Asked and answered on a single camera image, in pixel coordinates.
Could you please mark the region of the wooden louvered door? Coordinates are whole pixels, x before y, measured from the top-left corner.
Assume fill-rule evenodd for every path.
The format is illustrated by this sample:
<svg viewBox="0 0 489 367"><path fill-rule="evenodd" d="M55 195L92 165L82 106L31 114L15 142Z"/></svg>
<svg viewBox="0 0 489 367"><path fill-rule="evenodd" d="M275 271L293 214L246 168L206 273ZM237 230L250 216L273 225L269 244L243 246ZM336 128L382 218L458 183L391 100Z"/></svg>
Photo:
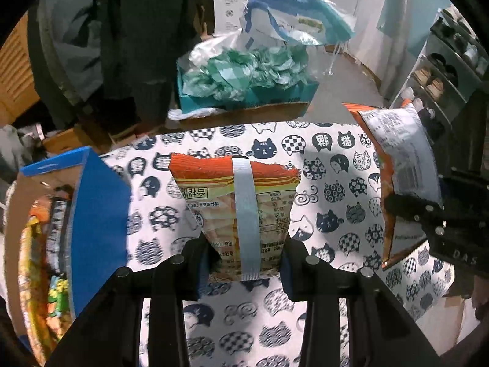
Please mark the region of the wooden louvered door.
<svg viewBox="0 0 489 367"><path fill-rule="evenodd" d="M12 124L40 99L27 44L28 12L11 31L0 51L0 124Z"/></svg>

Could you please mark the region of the small black snack bag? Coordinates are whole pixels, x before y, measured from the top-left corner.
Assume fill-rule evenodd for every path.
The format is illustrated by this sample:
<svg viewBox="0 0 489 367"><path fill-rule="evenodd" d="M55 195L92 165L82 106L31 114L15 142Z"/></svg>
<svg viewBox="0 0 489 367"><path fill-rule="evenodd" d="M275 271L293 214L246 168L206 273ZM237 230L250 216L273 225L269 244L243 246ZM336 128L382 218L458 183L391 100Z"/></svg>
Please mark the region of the small black snack bag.
<svg viewBox="0 0 489 367"><path fill-rule="evenodd" d="M50 199L50 215L46 235L46 260L50 272L65 273L65 233L70 221L71 201L61 197Z"/></svg>

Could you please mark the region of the white orange snack bag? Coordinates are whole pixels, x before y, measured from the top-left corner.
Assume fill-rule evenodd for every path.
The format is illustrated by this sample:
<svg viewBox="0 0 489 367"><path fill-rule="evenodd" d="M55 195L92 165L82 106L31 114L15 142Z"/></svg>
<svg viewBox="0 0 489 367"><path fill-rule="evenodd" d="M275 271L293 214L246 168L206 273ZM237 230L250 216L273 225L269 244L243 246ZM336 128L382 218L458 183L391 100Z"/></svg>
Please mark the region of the white orange snack bag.
<svg viewBox="0 0 489 367"><path fill-rule="evenodd" d="M387 210L391 195L407 195L441 206L439 175L428 135L411 103L399 109L363 104L344 106L372 141L380 161L381 211L384 217L382 269L406 258L426 240L421 224Z"/></svg>

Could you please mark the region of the green snack bag in box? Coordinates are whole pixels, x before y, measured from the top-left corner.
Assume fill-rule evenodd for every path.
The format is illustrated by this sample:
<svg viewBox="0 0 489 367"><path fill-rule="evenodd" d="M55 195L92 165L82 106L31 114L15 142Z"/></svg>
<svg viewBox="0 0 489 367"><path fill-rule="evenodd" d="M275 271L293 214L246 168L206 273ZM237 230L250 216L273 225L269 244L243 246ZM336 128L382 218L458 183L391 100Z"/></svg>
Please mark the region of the green snack bag in box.
<svg viewBox="0 0 489 367"><path fill-rule="evenodd" d="M69 282L64 274L50 277L47 295L47 317L70 321Z"/></svg>

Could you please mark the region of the cat pattern tablecloth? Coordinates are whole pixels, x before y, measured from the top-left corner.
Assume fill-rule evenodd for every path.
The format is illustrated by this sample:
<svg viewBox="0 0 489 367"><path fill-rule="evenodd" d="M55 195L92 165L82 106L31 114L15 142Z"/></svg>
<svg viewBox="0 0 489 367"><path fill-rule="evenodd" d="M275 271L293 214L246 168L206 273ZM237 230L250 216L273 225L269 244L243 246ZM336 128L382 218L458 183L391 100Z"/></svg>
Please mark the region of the cat pattern tablecloth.
<svg viewBox="0 0 489 367"><path fill-rule="evenodd" d="M337 269L374 270L411 317L419 318L453 283L453 266L427 244L389 270L381 268L384 219L380 163L357 125L280 122L164 133L120 147L105 163L127 180L128 264L148 269L197 237L202 218L187 208L168 169L172 153L196 158L246 156L297 167L289 234ZM291 302L278 277L210 283L183 307L194 366L295 366L306 305Z"/></svg>

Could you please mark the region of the blue cardboard box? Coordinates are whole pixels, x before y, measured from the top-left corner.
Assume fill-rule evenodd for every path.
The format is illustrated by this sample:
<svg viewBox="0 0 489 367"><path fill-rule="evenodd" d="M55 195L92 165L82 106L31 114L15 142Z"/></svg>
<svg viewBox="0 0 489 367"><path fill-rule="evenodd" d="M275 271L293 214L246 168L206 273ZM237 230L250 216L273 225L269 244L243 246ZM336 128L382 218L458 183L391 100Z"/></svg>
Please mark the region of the blue cardboard box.
<svg viewBox="0 0 489 367"><path fill-rule="evenodd" d="M73 315L78 316L113 272L127 263L131 187L91 147L22 168L7 208L4 241L7 310L18 335L27 333L17 282L22 229L31 204L62 185L74 189L65 247Z"/></svg>

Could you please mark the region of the long yellow chip pack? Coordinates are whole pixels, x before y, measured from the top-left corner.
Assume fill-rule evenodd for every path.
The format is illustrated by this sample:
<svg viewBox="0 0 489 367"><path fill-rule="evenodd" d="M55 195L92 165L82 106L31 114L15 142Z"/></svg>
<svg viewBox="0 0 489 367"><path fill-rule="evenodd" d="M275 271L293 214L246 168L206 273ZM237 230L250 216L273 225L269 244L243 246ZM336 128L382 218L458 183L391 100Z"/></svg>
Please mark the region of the long yellow chip pack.
<svg viewBox="0 0 489 367"><path fill-rule="evenodd" d="M42 270L42 240L42 223L31 215L21 234L18 285L27 337L40 366L45 365L53 347L46 325L47 279Z"/></svg>

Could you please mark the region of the blue white plastic bag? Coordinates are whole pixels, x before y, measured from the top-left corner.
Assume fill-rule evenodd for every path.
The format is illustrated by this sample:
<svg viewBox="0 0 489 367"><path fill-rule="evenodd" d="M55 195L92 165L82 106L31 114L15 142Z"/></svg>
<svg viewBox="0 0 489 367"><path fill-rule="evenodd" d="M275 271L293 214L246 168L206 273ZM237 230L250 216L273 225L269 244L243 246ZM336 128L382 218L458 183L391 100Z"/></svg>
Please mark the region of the blue white plastic bag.
<svg viewBox="0 0 489 367"><path fill-rule="evenodd" d="M248 0L241 26L255 40L328 46L349 41L355 22L330 0Z"/></svg>

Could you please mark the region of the hanging dark clothes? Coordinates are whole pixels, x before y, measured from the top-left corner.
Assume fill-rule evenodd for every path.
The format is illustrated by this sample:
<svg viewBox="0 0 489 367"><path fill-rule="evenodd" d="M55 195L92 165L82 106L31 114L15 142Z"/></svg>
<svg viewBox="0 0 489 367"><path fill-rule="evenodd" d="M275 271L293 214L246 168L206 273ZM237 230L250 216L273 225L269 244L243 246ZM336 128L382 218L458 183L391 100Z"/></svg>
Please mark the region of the hanging dark clothes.
<svg viewBox="0 0 489 367"><path fill-rule="evenodd" d="M116 134L162 125L177 59L197 41L199 0L36 0L28 14L36 91L56 129Z"/></svg>

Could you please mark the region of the orange chip snack bag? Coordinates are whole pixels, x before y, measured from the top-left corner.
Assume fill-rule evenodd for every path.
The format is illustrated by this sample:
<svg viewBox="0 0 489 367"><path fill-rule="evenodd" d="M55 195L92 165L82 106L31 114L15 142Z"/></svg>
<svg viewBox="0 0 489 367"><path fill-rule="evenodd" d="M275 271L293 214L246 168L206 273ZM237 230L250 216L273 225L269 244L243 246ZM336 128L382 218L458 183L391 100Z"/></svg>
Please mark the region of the orange chip snack bag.
<svg viewBox="0 0 489 367"><path fill-rule="evenodd" d="M174 153L169 170L218 255L209 269L211 280L243 282L278 274L301 181L298 168Z"/></svg>

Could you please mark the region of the shoe rack with shoes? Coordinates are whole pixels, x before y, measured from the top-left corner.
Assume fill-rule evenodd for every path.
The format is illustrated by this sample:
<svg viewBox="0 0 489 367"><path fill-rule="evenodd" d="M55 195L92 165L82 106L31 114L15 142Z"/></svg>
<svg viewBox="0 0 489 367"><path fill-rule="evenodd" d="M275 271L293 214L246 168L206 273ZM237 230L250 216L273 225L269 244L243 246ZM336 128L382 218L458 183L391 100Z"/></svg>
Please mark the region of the shoe rack with shoes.
<svg viewBox="0 0 489 367"><path fill-rule="evenodd" d="M396 109L411 100L449 128L486 73L488 52L459 10L450 5L438 10L390 107Z"/></svg>

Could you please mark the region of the teal box with green bags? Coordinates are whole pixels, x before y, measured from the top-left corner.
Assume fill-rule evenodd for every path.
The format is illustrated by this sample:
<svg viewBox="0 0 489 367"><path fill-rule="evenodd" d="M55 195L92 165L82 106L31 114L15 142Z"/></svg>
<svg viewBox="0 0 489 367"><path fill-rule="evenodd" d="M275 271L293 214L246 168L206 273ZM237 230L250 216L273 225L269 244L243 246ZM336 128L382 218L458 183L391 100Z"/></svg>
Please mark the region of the teal box with green bags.
<svg viewBox="0 0 489 367"><path fill-rule="evenodd" d="M179 122L270 104L312 101L325 76L320 46L255 39L243 32L210 38L177 60Z"/></svg>

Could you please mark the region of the grey cloth pile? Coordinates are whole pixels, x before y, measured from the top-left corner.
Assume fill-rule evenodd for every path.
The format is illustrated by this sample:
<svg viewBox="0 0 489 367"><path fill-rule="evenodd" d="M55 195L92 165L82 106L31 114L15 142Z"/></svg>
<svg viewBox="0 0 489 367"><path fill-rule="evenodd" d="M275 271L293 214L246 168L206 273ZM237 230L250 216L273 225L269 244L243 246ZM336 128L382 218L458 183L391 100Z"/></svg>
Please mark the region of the grey cloth pile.
<svg viewBox="0 0 489 367"><path fill-rule="evenodd" d="M0 177L12 183L19 171L30 164L47 159L42 146L45 135L39 123L19 129L12 125L0 129Z"/></svg>

